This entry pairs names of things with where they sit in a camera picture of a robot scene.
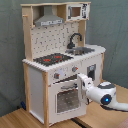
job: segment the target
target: backsplash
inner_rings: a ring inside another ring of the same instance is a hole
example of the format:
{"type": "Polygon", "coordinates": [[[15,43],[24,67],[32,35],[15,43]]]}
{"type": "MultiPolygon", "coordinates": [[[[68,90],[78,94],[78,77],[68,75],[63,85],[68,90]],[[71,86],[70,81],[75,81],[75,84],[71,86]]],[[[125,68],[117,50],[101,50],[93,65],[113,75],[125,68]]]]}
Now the backsplash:
{"type": "MultiPolygon", "coordinates": [[[[66,50],[70,37],[78,33],[79,22],[35,27],[31,31],[33,58],[52,52],[66,50]]],[[[78,36],[73,38],[73,43],[78,46],[78,36]]]]}

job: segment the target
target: table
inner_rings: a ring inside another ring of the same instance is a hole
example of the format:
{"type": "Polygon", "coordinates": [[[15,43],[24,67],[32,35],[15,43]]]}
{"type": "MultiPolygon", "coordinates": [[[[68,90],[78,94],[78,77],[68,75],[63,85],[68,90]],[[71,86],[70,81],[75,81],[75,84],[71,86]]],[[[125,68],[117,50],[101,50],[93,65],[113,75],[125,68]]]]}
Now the table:
{"type": "MultiPolygon", "coordinates": [[[[0,128],[44,128],[37,119],[23,109],[18,109],[0,118],[0,128]]],[[[81,128],[71,120],[56,123],[50,128],[81,128]]]]}
{"type": "MultiPolygon", "coordinates": [[[[128,103],[128,89],[115,85],[117,89],[117,101],[128,103]]],[[[116,128],[121,122],[128,118],[127,112],[107,111],[99,104],[91,102],[87,106],[87,114],[75,118],[87,128],[116,128]]]]}

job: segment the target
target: sink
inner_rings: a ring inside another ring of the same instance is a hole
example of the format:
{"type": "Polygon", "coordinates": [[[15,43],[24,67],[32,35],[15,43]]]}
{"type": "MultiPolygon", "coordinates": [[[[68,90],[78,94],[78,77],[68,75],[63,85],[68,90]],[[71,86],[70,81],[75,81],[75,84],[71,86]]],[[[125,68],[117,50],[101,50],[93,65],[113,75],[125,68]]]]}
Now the sink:
{"type": "Polygon", "coordinates": [[[89,52],[94,52],[94,49],[91,48],[86,48],[86,47],[77,47],[77,48],[73,48],[73,49],[68,49],[65,51],[65,53],[68,54],[72,54],[75,56],[79,56],[79,55],[83,55],[83,54],[87,54],[89,52]]]}

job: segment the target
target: toy kitchen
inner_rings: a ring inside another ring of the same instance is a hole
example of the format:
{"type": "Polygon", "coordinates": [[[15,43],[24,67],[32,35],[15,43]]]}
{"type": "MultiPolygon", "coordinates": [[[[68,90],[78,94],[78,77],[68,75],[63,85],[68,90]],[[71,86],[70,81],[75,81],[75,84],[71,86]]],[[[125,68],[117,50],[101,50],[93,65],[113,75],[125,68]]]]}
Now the toy kitchen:
{"type": "Polygon", "coordinates": [[[86,115],[77,74],[102,79],[105,48],[85,43],[90,2],[22,4],[26,110],[46,128],[86,115]]]}

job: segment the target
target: oven handle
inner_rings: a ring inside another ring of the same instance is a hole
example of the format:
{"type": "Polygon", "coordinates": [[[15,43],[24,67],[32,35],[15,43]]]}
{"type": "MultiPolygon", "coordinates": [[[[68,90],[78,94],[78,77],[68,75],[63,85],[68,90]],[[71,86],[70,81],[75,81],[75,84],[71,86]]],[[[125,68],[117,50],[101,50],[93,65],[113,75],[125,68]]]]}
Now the oven handle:
{"type": "Polygon", "coordinates": [[[61,89],[72,89],[72,88],[77,88],[77,84],[74,83],[72,86],[62,86],[61,89]]]}

